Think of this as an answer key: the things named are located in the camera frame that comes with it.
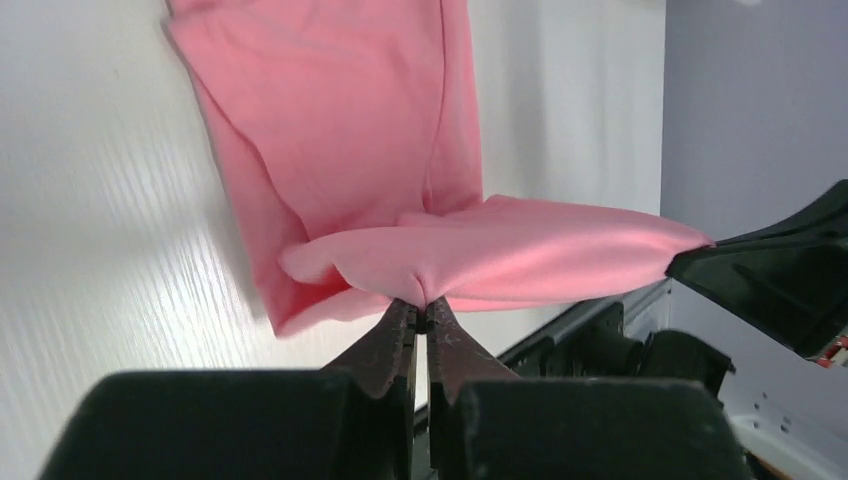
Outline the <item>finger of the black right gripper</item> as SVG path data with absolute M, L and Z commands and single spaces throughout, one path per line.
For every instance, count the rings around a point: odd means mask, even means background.
M 666 274 L 806 359 L 847 332 L 847 183 L 769 227 L 674 257 Z

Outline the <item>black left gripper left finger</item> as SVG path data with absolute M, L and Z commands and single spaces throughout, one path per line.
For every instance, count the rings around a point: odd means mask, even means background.
M 127 371 L 82 399 L 44 479 L 407 479 L 415 324 L 396 300 L 317 370 Z

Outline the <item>pink t shirt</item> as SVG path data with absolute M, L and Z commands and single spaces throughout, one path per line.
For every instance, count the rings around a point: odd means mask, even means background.
M 174 1 L 274 332 L 446 298 L 460 312 L 626 293 L 707 247 L 642 212 L 483 193 L 463 1 Z

